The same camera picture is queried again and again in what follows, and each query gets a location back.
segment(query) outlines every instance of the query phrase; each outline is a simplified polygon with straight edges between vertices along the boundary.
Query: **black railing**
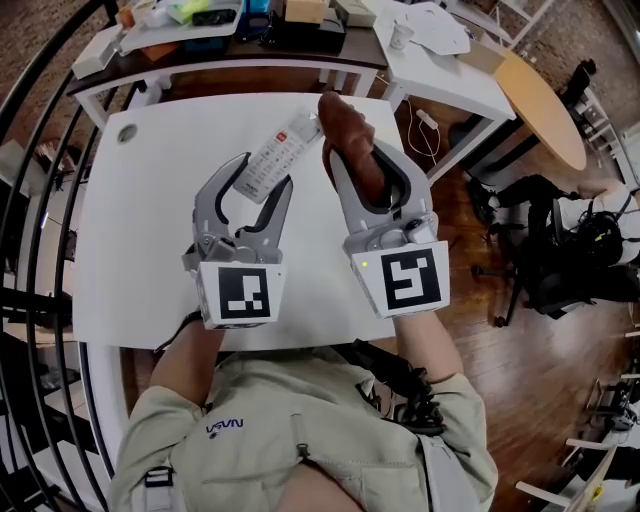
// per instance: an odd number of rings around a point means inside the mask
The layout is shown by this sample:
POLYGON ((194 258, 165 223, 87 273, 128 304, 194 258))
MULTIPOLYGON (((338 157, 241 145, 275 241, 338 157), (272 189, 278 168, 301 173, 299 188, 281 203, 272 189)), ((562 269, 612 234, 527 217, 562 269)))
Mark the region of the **black railing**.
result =
MULTIPOLYGON (((98 9, 104 7, 109 20, 109 25, 115 22, 115 14, 118 7, 115 0, 89 0, 86 4, 80 7, 65 23, 64 25, 51 37, 51 39, 42 47, 42 49, 35 55, 35 57, 29 62, 21 76, 16 81, 15 85, 9 92, 4 103, 0 107, 0 144, 4 142, 4 139, 9 132, 11 124, 14 118, 18 114, 21 105, 25 98, 29 94, 33 85, 37 82, 43 71, 47 68, 53 57, 60 51, 69 38, 94 14, 98 9)), ((5 262, 7 255, 7 242, 9 226, 16 222, 15 209, 16 200, 20 193, 20 188, 25 179, 27 169, 32 160, 34 150, 44 131, 44 128, 51 118, 54 109, 56 108, 58 101, 64 94, 65 89, 72 80, 72 74, 69 72, 67 76, 60 82, 54 93, 51 95, 48 103, 44 107, 40 118, 38 119, 33 132, 29 138, 25 152, 20 165, 18 166, 18 172, 15 175, 14 182, 9 193, 7 204, 4 208, 4 214, 2 217, 2 224, 0 226, 0 261, 5 262)), ((129 91, 127 99, 124 103, 124 109, 126 109, 131 101, 134 93, 135 85, 129 91)), ((111 103, 117 88, 109 91, 104 106, 107 108, 111 103)), ((66 204, 64 217, 61 223, 61 233, 59 238, 59 245, 57 250, 55 276, 54 276, 54 288, 53 296, 47 297, 36 293, 36 275, 37 275, 37 262, 40 248, 40 238, 42 234, 42 223, 45 219, 47 204, 49 196, 53 190, 53 186, 56 181, 56 175, 58 174, 59 164, 67 150, 67 145, 71 139, 74 129, 80 120, 83 111, 78 108, 74 113, 71 121, 69 122, 64 134, 60 138, 60 143, 56 150, 56 154, 53 161, 49 165, 46 184, 42 191, 40 202, 38 205, 37 215, 33 225, 32 238, 30 240, 30 251, 28 255, 28 264, 26 269, 26 288, 25 290, 18 290, 18 279, 16 272, 16 284, 14 288, 0 288, 0 308, 2 309, 3 316, 15 315, 16 312, 24 311, 24 318, 27 331, 27 352, 28 352, 28 371, 30 373, 30 382, 33 388, 33 396, 35 397, 34 407, 38 411, 42 431, 46 438, 51 454, 56 462, 60 475, 64 480, 67 490, 73 499, 73 504, 79 510, 87 510, 87 506, 83 502, 77 488, 76 483, 73 482, 65 461, 63 460, 60 450, 58 449, 58 437, 56 436, 56 429, 52 425, 51 412, 44 401, 44 392, 40 382, 39 375, 39 362, 37 356, 37 343, 36 343, 36 323, 43 317, 53 318, 53 332, 55 337, 55 351, 56 360, 58 364, 58 370, 60 374, 60 388, 64 401, 68 429, 71 433, 71 438, 76 445, 80 462, 87 474, 89 483, 93 489, 93 492, 98 499, 98 502, 102 508, 107 511, 107 503, 104 498, 104 494, 98 484, 96 476, 92 470, 89 458, 85 451, 85 447, 81 442, 81 437, 78 434, 78 425, 76 417, 73 411, 73 405, 71 402, 71 394, 69 391, 69 379, 67 376, 67 364, 64 354, 63 346, 63 324, 65 320, 68 320, 71 313, 70 299, 66 296, 62 290, 62 283, 64 277, 64 262, 67 246, 69 229, 71 224, 71 216, 75 206, 75 201, 78 193, 78 188, 82 182, 85 174, 85 169, 89 163, 89 157, 92 154, 93 145, 97 139, 98 130, 93 129, 89 136, 89 139, 82 151, 82 154, 75 165, 75 176, 71 183, 71 189, 69 198, 66 204)), ((25 232, 29 232, 29 226, 24 227, 25 232)), ((7 336, 4 332, 4 326, 1 331, 3 341, 7 336)), ((106 451, 104 439, 100 429, 100 424, 96 414, 95 401, 91 388, 91 376, 89 374, 89 365, 87 364, 87 351, 84 343, 79 343, 80 352, 80 364, 83 375, 83 384, 85 387, 85 395, 87 400, 87 406, 89 409, 92 429, 95 437, 95 444, 98 446, 99 454, 102 456, 104 465, 109 477, 113 476, 113 466, 106 451)), ((8 358, 5 353, 0 353, 0 388, 2 389, 2 395, 6 404, 6 432, 9 442, 11 464, 13 466, 12 473, 9 473, 4 466, 0 457, 0 493, 5 498, 9 507, 14 510, 32 510, 38 503, 46 503, 49 508, 58 512, 60 507, 56 502, 56 496, 60 490, 46 482, 36 463, 34 461, 35 448, 32 447, 31 438, 27 440, 27 436, 21 426, 19 411, 24 407, 24 397, 16 396, 15 391, 11 389, 11 382, 8 381, 14 372, 9 371, 12 365, 17 364, 13 358, 8 358), (18 462, 16 457, 16 449, 13 444, 12 432, 16 434, 18 440, 18 446, 21 449, 24 458, 26 459, 27 466, 33 482, 37 485, 39 493, 34 497, 33 493, 22 496, 20 492, 17 492, 14 485, 15 478, 20 471, 18 468, 18 462)))

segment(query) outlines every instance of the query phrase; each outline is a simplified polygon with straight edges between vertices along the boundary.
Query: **black bag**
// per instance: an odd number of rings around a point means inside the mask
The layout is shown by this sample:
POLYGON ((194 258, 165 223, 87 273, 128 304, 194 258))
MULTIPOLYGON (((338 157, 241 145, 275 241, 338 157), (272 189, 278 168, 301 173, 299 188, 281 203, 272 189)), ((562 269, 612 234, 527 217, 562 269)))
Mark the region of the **black bag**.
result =
POLYGON ((593 213, 593 201, 583 214, 571 238, 573 263, 592 269, 615 265, 622 257, 622 243, 640 242, 640 238, 623 238, 618 220, 631 202, 631 194, 617 213, 593 213))

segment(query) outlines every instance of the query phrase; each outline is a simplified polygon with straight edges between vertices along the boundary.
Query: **white table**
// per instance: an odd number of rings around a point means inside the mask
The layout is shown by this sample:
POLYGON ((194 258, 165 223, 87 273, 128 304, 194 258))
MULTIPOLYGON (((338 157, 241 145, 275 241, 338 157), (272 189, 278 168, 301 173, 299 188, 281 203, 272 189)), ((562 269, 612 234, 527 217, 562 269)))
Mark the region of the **white table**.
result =
POLYGON ((378 16, 374 30, 389 64, 383 99, 396 110, 407 94, 451 105, 484 119, 447 153, 427 176, 434 182, 467 156, 507 119, 515 119, 495 79, 453 56, 439 56, 414 43, 399 52, 389 47, 393 20, 411 7, 393 0, 363 0, 378 16))
MULTIPOLYGON (((192 243, 196 192, 220 165, 256 150, 293 110, 315 109, 313 94, 245 94, 197 98, 109 117, 91 172, 73 275, 77 339, 155 348, 198 306, 181 255, 192 243), (121 144, 120 130, 135 137, 121 144)), ((346 98, 401 148, 385 101, 346 98)), ((277 323, 227 333, 224 350, 347 343, 393 334, 377 319, 347 257, 337 194, 321 161, 321 144, 292 173, 294 192, 282 233, 288 275, 277 323)), ((253 224, 259 208, 234 190, 223 209, 231 232, 253 224)))

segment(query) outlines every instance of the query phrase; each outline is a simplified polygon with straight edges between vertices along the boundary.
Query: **black office chair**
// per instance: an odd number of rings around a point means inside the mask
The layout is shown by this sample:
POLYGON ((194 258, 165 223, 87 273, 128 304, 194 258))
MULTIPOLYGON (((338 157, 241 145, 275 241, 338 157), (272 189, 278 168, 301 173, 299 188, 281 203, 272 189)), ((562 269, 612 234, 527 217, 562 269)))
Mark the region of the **black office chair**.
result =
POLYGON ((570 308, 572 305, 594 304, 593 299, 615 302, 640 300, 640 280, 633 266, 587 269, 575 264, 577 257, 569 243, 569 232, 562 226, 558 201, 553 202, 551 224, 543 240, 534 242, 526 237, 517 245, 512 234, 522 229, 524 226, 521 224, 493 224, 489 227, 488 235, 498 236, 508 269, 487 271, 478 265, 471 267, 474 276, 513 279, 507 316, 496 316, 496 327, 509 325, 523 288, 529 295, 527 307, 554 319, 568 313, 573 309, 570 308))

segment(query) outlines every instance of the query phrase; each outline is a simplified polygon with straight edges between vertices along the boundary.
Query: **sleeve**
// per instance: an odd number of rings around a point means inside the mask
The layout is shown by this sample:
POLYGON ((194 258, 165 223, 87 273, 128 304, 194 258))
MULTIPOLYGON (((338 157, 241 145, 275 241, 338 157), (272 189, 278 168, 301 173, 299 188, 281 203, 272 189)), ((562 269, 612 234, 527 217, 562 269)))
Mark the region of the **sleeve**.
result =
POLYGON ((109 488, 109 509, 131 511, 131 493, 151 468, 166 462, 172 448, 203 417, 202 409, 174 391, 154 386, 138 399, 118 451, 109 488))
POLYGON ((447 427, 441 437, 467 473, 480 499, 480 510, 487 511, 498 485, 498 468, 487 450, 484 402, 464 375, 432 387, 447 427))

